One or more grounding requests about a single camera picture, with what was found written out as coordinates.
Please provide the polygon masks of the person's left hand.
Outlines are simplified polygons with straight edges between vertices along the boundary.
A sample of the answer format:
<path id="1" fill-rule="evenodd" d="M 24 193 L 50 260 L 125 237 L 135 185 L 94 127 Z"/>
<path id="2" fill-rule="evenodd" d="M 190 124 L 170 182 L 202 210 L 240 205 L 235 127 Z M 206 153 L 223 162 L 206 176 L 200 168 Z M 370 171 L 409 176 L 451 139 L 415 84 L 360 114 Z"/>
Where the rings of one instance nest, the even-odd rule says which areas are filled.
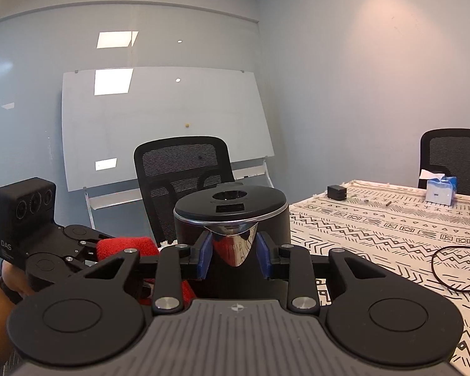
<path id="1" fill-rule="evenodd" d="M 0 289 L 14 305 L 35 293 L 29 286 L 26 273 L 7 261 L 0 264 Z"/>

